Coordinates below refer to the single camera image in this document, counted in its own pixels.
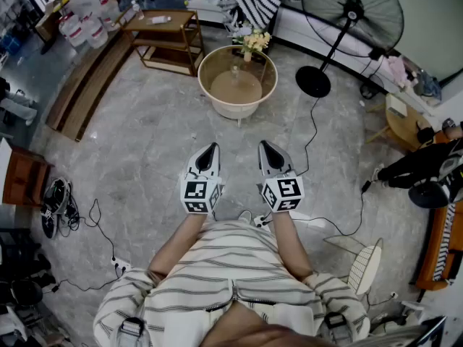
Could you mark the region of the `orange sofa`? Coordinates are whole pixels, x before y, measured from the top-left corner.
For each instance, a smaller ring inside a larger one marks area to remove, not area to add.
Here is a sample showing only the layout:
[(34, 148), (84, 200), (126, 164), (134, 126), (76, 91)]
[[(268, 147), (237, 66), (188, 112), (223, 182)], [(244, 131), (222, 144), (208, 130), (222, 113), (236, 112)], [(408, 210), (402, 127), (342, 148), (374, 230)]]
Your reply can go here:
[(425, 291), (453, 284), (463, 263), (463, 201), (430, 211), (428, 228), (413, 280)]

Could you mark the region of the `wooden step platform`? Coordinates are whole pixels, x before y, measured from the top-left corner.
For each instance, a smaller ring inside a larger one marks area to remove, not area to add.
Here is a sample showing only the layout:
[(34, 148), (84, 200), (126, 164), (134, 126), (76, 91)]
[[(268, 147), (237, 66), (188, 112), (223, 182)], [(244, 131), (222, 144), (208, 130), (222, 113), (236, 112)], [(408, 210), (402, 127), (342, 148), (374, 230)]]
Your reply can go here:
[(89, 49), (63, 84), (46, 125), (79, 142), (103, 95), (133, 51), (129, 38), (118, 31), (100, 48)]

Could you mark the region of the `wooden shelf cart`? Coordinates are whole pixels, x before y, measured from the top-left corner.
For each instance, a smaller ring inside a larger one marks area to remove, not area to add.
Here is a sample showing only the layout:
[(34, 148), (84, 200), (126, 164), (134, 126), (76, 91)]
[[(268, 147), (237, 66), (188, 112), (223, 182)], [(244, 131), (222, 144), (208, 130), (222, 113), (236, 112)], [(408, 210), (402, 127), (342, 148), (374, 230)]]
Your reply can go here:
[(119, 24), (145, 67), (197, 75), (205, 49), (195, 11), (149, 9), (133, 17), (130, 12), (121, 14)]

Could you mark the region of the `person's left forearm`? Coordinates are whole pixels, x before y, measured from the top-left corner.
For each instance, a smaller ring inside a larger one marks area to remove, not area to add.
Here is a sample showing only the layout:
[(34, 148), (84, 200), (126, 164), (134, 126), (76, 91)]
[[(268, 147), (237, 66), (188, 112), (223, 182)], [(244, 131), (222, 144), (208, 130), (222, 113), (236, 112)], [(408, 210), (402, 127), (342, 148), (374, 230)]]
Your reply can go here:
[(197, 241), (207, 215), (189, 214), (150, 261), (148, 271), (165, 278)]

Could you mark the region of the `yellow flower bouquet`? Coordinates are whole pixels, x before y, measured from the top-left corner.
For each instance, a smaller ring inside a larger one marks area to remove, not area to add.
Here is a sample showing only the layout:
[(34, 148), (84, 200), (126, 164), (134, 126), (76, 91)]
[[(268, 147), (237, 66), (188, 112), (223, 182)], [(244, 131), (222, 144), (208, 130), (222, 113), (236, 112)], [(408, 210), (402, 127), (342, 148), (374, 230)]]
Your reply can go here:
[(240, 44), (243, 53), (262, 52), (268, 47), (270, 40), (269, 32), (252, 27), (241, 27), (232, 35), (232, 42)]

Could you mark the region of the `round glass-top side table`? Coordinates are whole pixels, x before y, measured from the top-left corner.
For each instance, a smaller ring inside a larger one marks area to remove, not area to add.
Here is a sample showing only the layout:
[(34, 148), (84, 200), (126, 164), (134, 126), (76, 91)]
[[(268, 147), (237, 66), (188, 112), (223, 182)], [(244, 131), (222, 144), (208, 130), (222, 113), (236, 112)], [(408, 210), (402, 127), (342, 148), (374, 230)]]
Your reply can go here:
[[(233, 66), (240, 68), (238, 86), (232, 85)], [(273, 94), (278, 71), (264, 53), (252, 53), (251, 62), (245, 62), (240, 46), (224, 46), (203, 59), (197, 77), (214, 109), (221, 116), (241, 123)]]

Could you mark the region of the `black standing fan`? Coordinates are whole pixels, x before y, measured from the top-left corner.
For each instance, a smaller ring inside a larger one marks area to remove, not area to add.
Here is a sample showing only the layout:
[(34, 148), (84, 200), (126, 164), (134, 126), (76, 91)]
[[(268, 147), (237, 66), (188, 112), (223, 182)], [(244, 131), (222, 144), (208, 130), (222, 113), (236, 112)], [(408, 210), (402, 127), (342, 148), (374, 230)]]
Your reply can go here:
[(301, 67), (295, 76), (300, 89), (314, 98), (331, 91), (325, 70), (336, 51), (378, 60), (394, 50), (404, 32), (399, 0), (302, 0), (302, 9), (316, 35), (330, 46), (319, 67)]

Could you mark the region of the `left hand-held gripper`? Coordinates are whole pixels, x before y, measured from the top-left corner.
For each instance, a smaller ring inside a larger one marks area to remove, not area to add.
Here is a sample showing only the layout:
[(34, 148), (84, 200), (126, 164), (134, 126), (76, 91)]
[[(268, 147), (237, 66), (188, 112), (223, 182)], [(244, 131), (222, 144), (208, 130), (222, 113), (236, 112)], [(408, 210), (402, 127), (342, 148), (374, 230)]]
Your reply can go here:
[(180, 187), (180, 200), (186, 213), (208, 215), (214, 211), (222, 195), (222, 178), (193, 172), (219, 175), (220, 169), (221, 151), (216, 142), (202, 147), (189, 159)]

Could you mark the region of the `round wooden side table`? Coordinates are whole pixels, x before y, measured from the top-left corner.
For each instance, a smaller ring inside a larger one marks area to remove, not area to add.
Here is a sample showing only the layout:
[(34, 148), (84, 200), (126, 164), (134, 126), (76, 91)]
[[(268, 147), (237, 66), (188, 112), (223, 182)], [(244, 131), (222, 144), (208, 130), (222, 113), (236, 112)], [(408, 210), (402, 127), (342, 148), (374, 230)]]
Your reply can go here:
[(413, 107), (407, 105), (408, 115), (406, 118), (402, 119), (386, 110), (385, 97), (384, 102), (381, 104), (366, 108), (367, 113), (375, 113), (376, 111), (381, 111), (384, 114), (386, 117), (386, 125), (367, 139), (365, 142), (366, 144), (382, 137), (393, 140), (401, 149), (410, 152), (414, 152), (423, 146), (417, 140), (416, 122), (418, 121), (421, 127), (432, 126), (431, 123)]

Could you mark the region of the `white flat box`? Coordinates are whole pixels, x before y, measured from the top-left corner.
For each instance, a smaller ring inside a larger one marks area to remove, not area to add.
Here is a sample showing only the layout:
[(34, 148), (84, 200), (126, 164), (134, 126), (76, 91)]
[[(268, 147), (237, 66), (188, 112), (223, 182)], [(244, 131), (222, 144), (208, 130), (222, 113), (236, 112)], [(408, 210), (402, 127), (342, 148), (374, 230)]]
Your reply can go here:
[(390, 93), (386, 95), (386, 110), (402, 119), (408, 115), (407, 105)]

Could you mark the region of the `brown wooden cabinet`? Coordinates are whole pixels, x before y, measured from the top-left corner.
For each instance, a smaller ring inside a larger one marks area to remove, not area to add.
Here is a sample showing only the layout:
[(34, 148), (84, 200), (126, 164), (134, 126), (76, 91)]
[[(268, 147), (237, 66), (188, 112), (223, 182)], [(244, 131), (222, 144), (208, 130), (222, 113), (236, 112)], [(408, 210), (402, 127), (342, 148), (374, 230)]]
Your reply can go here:
[(6, 170), (4, 187), (0, 188), (1, 202), (8, 205), (41, 207), (43, 195), (53, 164), (42, 155), (13, 146)]

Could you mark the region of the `small black device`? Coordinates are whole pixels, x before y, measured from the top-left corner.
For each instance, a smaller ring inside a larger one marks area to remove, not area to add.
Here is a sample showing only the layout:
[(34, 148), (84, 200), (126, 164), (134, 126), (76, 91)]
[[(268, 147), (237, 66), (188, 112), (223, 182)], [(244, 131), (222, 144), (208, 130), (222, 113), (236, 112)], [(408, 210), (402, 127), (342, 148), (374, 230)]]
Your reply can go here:
[(432, 127), (421, 127), (420, 123), (416, 122), (417, 140), (421, 145), (432, 144), (434, 141), (435, 132)]

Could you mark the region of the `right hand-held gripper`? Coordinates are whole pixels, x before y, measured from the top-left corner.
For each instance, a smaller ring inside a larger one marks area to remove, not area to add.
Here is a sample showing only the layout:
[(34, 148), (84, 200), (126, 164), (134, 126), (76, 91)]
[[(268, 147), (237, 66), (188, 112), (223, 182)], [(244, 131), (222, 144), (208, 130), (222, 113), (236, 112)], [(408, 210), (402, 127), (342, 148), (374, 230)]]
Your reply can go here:
[(289, 154), (278, 145), (261, 141), (258, 160), (263, 183), (260, 195), (272, 213), (295, 210), (305, 197), (302, 177), (293, 169)]

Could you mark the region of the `pink cloth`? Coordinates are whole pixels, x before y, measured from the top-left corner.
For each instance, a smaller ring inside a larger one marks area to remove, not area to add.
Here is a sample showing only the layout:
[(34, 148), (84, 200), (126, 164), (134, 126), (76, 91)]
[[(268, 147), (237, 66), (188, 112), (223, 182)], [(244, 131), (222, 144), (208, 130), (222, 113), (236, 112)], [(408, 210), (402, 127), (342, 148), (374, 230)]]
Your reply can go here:
[(407, 72), (402, 57), (389, 56), (387, 63), (393, 75), (394, 82), (399, 88), (413, 87), (418, 83), (417, 74), (415, 72)]

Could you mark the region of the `striped white shirt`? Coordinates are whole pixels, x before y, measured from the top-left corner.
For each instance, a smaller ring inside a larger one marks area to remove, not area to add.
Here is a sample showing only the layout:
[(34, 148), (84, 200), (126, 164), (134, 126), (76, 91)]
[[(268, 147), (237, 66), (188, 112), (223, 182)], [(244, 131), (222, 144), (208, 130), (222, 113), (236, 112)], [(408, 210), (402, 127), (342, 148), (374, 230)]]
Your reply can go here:
[(98, 347), (116, 347), (123, 322), (136, 317), (142, 347), (199, 347), (234, 301), (303, 335), (320, 335), (329, 312), (345, 318), (353, 340), (370, 330), (364, 306), (344, 281), (328, 273), (297, 280), (271, 232), (232, 220), (204, 225), (165, 278), (128, 270), (103, 298), (94, 337)]

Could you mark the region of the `person's right forearm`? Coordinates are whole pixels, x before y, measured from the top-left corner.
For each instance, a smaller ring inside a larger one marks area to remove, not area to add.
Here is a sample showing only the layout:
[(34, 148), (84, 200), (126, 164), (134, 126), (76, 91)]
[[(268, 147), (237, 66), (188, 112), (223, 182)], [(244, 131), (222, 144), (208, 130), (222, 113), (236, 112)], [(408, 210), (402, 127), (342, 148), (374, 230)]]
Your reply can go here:
[(279, 256), (285, 268), (296, 279), (306, 279), (313, 274), (313, 267), (290, 214), (273, 213), (272, 220)]

